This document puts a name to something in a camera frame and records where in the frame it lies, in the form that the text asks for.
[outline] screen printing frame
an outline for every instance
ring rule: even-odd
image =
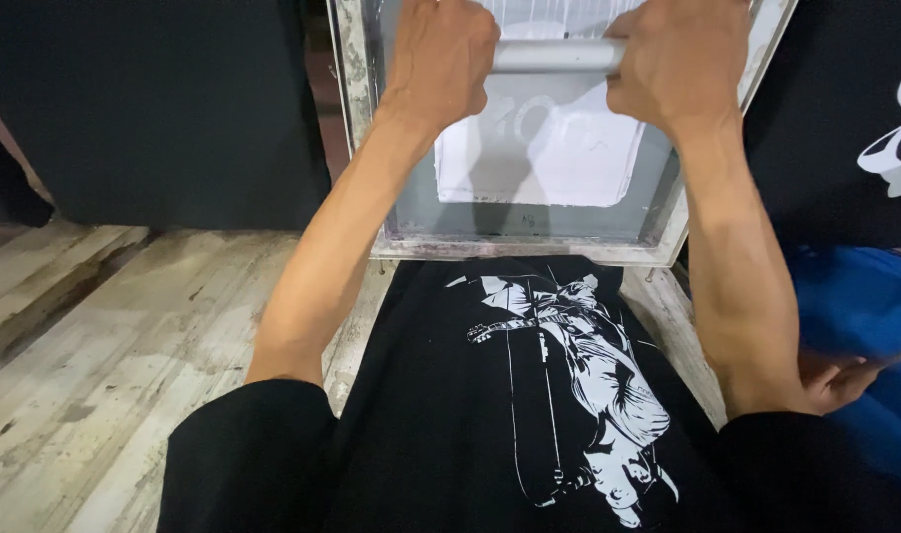
[[[326,0],[335,47],[342,114],[354,153],[377,106],[374,57],[366,30],[374,23],[366,12],[367,0]],[[745,113],[763,79],[776,46],[786,30],[798,0],[753,0],[750,51],[738,92]],[[674,151],[670,159],[677,157]],[[687,237],[687,197],[681,176],[667,198],[646,219],[638,242],[604,242],[591,237],[475,235],[401,235],[392,237],[394,211],[378,231],[372,247],[376,259],[464,260],[473,257],[528,255],[584,255],[602,265],[670,267]]]

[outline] squeegee handle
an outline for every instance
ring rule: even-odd
[[[493,74],[600,72],[614,74],[625,55],[617,39],[553,39],[497,42]]]

